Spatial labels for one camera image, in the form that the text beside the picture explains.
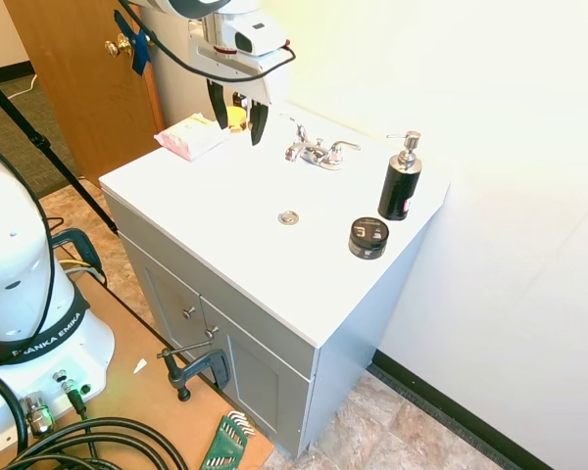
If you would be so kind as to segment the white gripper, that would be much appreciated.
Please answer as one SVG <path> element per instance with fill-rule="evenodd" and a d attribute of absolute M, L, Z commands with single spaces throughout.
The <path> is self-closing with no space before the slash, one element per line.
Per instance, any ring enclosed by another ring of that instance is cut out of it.
<path fill-rule="evenodd" d="M 273 53 L 256 57 L 240 52 L 235 54 L 218 52 L 204 39 L 201 32 L 191 32 L 188 44 L 190 66 L 218 77 L 216 81 L 207 80 L 207 89 L 220 128 L 228 128 L 226 103 L 223 96 L 223 86 L 227 86 L 253 100 L 249 119 L 251 142 L 253 146 L 258 145 L 268 121 L 268 105 L 273 104 L 273 77 L 270 75 L 250 81 L 243 81 L 243 78 L 256 76 L 271 68 Z"/>

